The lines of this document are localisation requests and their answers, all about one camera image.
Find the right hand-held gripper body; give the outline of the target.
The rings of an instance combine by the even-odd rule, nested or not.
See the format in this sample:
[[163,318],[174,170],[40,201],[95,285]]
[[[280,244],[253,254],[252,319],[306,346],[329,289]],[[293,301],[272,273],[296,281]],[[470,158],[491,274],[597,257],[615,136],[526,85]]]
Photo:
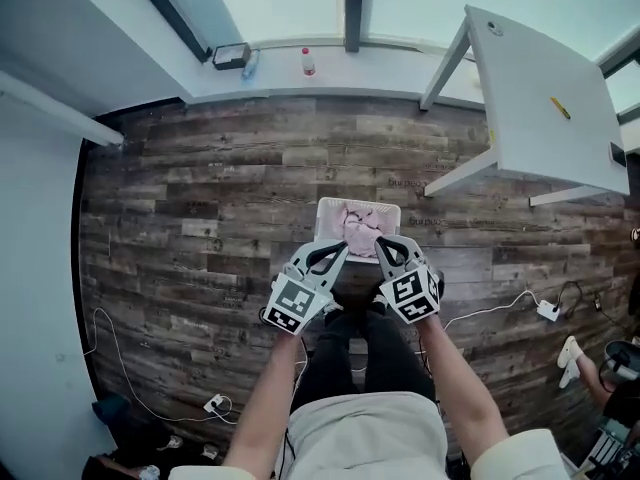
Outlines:
[[380,290],[391,309],[406,324],[440,311],[439,277],[426,264],[383,283]]

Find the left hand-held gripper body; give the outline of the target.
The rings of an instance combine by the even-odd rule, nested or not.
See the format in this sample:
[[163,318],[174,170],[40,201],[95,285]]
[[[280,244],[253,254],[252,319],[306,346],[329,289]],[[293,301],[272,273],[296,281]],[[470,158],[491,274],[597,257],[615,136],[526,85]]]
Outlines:
[[264,322],[291,335],[299,335],[332,300],[331,290],[316,291],[311,276],[303,277],[289,262],[272,282]]

